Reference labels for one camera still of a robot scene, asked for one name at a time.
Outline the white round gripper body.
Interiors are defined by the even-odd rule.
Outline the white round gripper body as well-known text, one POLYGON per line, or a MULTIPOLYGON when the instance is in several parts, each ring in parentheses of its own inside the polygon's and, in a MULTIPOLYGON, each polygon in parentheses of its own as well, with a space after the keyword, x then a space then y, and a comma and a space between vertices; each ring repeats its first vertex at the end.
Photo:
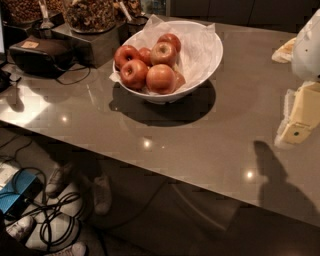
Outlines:
POLYGON ((320 81, 320 9, 300 30, 293 47, 293 73, 304 81, 320 81))

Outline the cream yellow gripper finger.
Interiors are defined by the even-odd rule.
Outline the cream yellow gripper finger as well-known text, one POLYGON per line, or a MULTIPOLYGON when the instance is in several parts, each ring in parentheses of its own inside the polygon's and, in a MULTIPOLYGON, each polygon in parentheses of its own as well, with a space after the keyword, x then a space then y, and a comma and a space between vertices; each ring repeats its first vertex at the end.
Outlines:
POLYGON ((306 81, 296 91, 288 89, 283 116, 274 144, 290 149, 303 143, 320 124, 320 83, 306 81))

